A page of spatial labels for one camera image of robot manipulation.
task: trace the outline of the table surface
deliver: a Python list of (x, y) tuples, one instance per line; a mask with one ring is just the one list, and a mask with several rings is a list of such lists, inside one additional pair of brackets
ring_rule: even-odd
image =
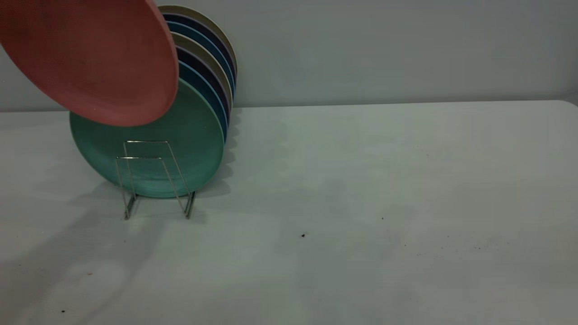
[(578, 108), (236, 108), (186, 220), (0, 114), (0, 323), (576, 324)]

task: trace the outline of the blue plate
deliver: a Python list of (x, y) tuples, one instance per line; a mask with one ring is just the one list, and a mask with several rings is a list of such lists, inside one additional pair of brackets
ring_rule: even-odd
[[(188, 26), (200, 33), (202, 33), (204, 36), (206, 36), (211, 42), (213, 42), (213, 44), (215, 44), (215, 46), (218, 47), (219, 51), (221, 51), (221, 53), (225, 54), (225, 60), (227, 61), (227, 63), (229, 64), (229, 67), (234, 67), (233, 64), (233, 59), (231, 58), (231, 54), (229, 53), (229, 51), (227, 50), (227, 47), (225, 47), (225, 45), (223, 44), (223, 42), (219, 39), (219, 37), (213, 33), (213, 31), (211, 31), (210, 29), (208, 29), (207, 26), (199, 23), (196, 20), (193, 20), (189, 17), (186, 16), (181, 16), (179, 14), (170, 14), (170, 13), (164, 13), (163, 17), (165, 17), (166, 21), (172, 21), (174, 23), (180, 23), (183, 24), (185, 26)], [(233, 74), (234, 74), (234, 79), (237, 80), (237, 71), (233, 70)]]
[(205, 77), (195, 69), (203, 65), (203, 63), (195, 61), (196, 59), (193, 58), (193, 60), (188, 60), (190, 64), (193, 64), (193, 67), (191, 67), (187, 63), (181, 61), (178, 49), (177, 55), (179, 56), (179, 77), (195, 88), (201, 96), (207, 100), (217, 116), (219, 124), (221, 124), (221, 129), (223, 129), (223, 138), (226, 141), (229, 125), (227, 122), (227, 114), (225, 113), (225, 106), (207, 79), (205, 79)]
[(229, 84), (231, 85), (231, 91), (234, 95), (235, 94), (235, 88), (236, 88), (235, 77), (233, 75), (233, 71), (232, 71), (231, 67), (229, 66), (229, 63), (225, 59), (225, 55), (218, 49), (218, 47), (213, 42), (211, 42), (211, 40), (208, 39), (205, 35), (203, 35), (202, 33), (198, 32), (197, 30), (195, 30), (189, 26), (186, 26), (186, 25), (183, 25), (180, 23), (174, 23), (172, 21), (168, 21), (167, 24), (169, 25), (169, 29), (172, 32), (177, 32), (179, 34), (182, 34), (182, 35), (198, 42), (207, 51), (209, 51), (215, 57), (215, 59), (217, 59), (217, 61), (219, 62), (219, 64), (221, 65), (223, 70), (225, 70), (225, 73), (227, 74), (227, 79), (229, 79)]

